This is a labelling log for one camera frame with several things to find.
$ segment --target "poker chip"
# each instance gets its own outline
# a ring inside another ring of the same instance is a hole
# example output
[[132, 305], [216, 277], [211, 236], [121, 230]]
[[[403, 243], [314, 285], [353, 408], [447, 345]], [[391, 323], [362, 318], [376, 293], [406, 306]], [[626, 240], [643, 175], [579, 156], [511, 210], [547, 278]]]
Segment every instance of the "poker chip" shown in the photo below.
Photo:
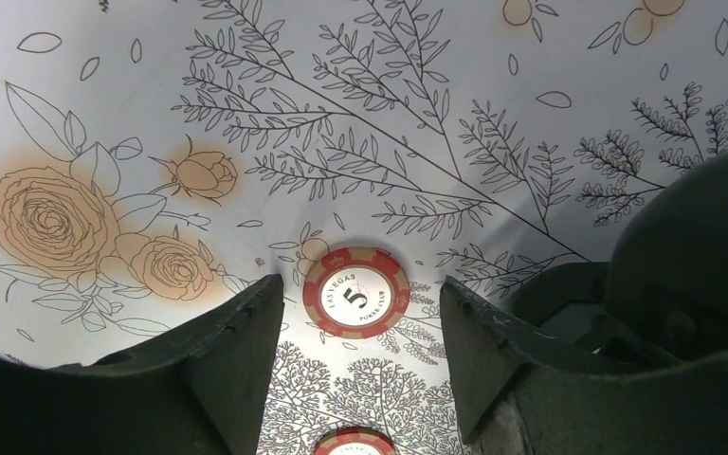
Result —
[[319, 259], [302, 289], [308, 317], [326, 333], [352, 339], [391, 329], [406, 313], [409, 296], [409, 281], [392, 256], [358, 246]]
[[369, 428], [343, 428], [322, 437], [314, 455], [395, 455], [390, 439]]

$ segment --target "dark plastic part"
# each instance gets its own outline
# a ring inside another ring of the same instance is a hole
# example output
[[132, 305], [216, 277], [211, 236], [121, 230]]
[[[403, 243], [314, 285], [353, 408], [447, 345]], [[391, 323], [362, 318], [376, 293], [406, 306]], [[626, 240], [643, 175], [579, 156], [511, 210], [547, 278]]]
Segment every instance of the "dark plastic part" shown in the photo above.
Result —
[[449, 277], [440, 304], [475, 454], [728, 453], [728, 352], [641, 372], [543, 334]]
[[592, 320], [606, 315], [607, 263], [571, 263], [548, 269], [509, 298], [508, 310], [546, 333], [593, 351], [603, 338]]
[[728, 349], [728, 155], [687, 173], [629, 223], [610, 261], [606, 308], [679, 358]]
[[0, 454], [253, 455], [282, 314], [271, 275], [89, 367], [0, 359]]

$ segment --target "number 5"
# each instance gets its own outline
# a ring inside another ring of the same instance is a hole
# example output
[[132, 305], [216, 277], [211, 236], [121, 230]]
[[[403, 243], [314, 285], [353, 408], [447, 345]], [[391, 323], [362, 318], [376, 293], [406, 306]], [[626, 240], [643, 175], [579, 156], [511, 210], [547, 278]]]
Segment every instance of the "number 5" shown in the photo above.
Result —
[[358, 299], [364, 299], [364, 303], [361, 303], [360, 305], [358, 305], [358, 308], [361, 309], [361, 308], [364, 308], [365, 306], [367, 306], [367, 296], [365, 296], [364, 294], [360, 294], [360, 293], [353, 294], [352, 296], [351, 296], [351, 294], [353, 294], [353, 289], [348, 287], [347, 290], [344, 292], [344, 298], [347, 299], [347, 301], [349, 303], [354, 303]]

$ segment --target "rose drawing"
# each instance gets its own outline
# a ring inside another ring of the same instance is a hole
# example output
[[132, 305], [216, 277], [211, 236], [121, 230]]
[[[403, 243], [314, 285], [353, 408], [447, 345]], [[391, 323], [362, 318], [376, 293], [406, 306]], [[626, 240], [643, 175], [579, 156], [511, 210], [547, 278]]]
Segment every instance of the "rose drawing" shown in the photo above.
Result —
[[51, 168], [29, 168], [0, 180], [0, 245], [53, 277], [92, 274], [119, 236], [116, 215], [99, 189]]
[[116, 246], [132, 277], [160, 297], [193, 300], [213, 281], [213, 258], [202, 243], [196, 248], [174, 237], [130, 233]]
[[188, 196], [197, 195], [213, 202], [230, 194], [238, 179], [238, 171], [232, 161], [221, 152], [193, 153], [190, 137], [189, 143], [189, 154], [179, 163], [152, 157], [152, 160], [165, 166], [172, 174], [172, 183], [153, 192], [176, 186], [173, 195], [182, 190]]

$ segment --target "dark green metal bracket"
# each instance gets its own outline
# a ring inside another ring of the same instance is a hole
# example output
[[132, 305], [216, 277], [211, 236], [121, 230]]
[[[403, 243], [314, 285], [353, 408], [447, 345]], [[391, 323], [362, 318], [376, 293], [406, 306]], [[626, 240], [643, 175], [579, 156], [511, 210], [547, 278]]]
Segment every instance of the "dark green metal bracket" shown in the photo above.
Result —
[[0, 359], [0, 454], [253, 455], [282, 314], [271, 275], [89, 367]]

